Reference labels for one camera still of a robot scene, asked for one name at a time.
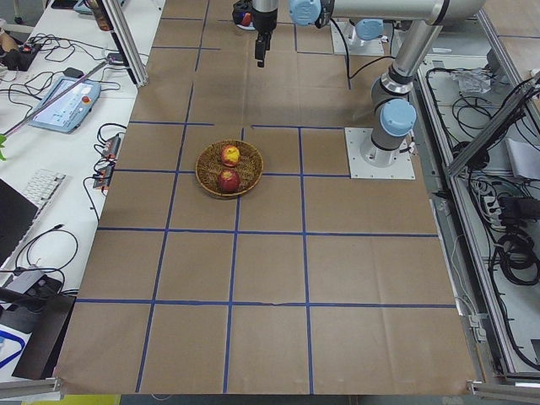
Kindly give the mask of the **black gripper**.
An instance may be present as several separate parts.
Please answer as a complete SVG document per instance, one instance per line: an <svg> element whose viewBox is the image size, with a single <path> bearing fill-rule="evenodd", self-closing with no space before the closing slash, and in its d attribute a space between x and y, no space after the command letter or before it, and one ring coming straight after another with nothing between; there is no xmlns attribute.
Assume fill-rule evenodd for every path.
<svg viewBox="0 0 540 405"><path fill-rule="evenodd" d="M263 31L257 34L256 43L255 43L255 59L264 60L266 57L267 51L270 49L271 43L271 32ZM265 67L264 61L258 61L257 66L259 68Z"/></svg>

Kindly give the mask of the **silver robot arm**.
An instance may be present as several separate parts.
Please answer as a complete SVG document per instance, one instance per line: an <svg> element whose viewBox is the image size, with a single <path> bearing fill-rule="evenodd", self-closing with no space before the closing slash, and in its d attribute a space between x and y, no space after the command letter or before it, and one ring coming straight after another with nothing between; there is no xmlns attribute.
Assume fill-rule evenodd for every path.
<svg viewBox="0 0 540 405"><path fill-rule="evenodd" d="M413 23L388 70L371 90L376 124L360 146L364 161L374 167L394 164L400 145L416 122L406 100L413 76L442 27L472 17L483 1L291 1L291 20L301 26L324 25L331 17L411 20Z"/></svg>
<svg viewBox="0 0 540 405"><path fill-rule="evenodd" d="M252 23L257 31L255 59L257 66L265 66L265 57L270 50L273 31L277 26L278 0L253 0Z"/></svg>

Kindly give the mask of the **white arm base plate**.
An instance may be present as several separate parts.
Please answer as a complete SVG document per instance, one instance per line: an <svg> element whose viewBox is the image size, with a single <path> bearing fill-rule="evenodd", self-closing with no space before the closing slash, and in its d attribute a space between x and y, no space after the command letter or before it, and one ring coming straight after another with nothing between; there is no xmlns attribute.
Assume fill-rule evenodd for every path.
<svg viewBox="0 0 540 405"><path fill-rule="evenodd" d="M385 151L375 146L371 133L371 128L346 127L344 129L350 178L414 181L416 176L411 154L402 153L407 146L406 140L403 139L398 149Z"/></svg>
<svg viewBox="0 0 540 405"><path fill-rule="evenodd" d="M384 44L390 44L391 27L383 19L348 19L330 26L335 55L381 57Z"/></svg>

